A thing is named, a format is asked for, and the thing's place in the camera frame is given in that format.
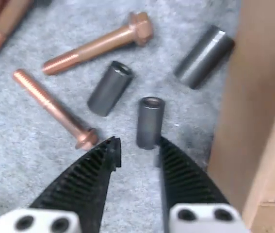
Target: cardboard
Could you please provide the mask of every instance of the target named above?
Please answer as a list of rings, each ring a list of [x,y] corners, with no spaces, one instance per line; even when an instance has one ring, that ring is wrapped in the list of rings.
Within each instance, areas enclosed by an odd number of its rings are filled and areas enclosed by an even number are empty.
[[[275,229],[275,0],[242,2],[208,173],[253,233]]]

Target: white plastic part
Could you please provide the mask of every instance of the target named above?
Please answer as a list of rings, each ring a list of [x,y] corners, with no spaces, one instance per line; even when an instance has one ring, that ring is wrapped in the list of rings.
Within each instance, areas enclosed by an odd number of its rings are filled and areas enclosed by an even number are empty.
[[[182,210],[190,211],[195,220],[180,219]],[[218,220],[216,210],[227,211],[232,220]],[[170,233],[250,233],[239,213],[227,204],[176,204],[170,210],[169,230]]]
[[[32,216],[33,222],[26,230],[18,230],[16,225],[25,216]],[[79,217],[74,212],[60,210],[18,209],[0,217],[0,233],[52,233],[54,221],[65,218],[68,228],[63,233],[81,233]]]

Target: metal sleeve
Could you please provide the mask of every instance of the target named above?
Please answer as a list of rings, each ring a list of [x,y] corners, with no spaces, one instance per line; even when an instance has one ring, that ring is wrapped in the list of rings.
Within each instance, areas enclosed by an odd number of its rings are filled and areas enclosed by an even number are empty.
[[[131,83],[133,76],[130,68],[113,61],[90,96],[87,102],[89,109],[106,117]]]
[[[181,83],[195,89],[234,47],[226,32],[211,26],[174,70]]]
[[[165,102],[156,97],[145,97],[139,101],[136,144],[152,150],[159,143]]]

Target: screw hole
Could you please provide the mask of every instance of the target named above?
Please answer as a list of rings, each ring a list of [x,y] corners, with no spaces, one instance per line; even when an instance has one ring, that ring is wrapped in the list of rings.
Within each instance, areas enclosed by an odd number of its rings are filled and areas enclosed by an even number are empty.
[[[178,218],[185,221],[194,221],[196,217],[190,210],[181,210],[178,212]]]
[[[66,218],[59,218],[52,224],[53,233],[64,233],[69,227],[69,221]]]
[[[27,230],[32,226],[34,218],[32,216],[24,216],[16,223],[16,229],[19,231]]]
[[[233,217],[232,215],[227,211],[227,210],[224,210],[224,209],[218,209],[215,211],[215,217],[217,220],[221,220],[221,221],[232,221],[233,220]]]

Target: tube opening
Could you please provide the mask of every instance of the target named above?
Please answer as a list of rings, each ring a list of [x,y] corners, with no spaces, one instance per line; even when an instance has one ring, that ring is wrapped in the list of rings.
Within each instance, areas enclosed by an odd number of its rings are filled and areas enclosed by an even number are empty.
[[[113,61],[112,66],[114,68],[114,70],[118,73],[120,73],[121,75],[131,75],[132,71],[130,68],[128,68],[126,65],[117,62],[117,61]]]
[[[146,97],[143,99],[143,102],[148,107],[158,108],[160,107],[161,99],[155,97]]]

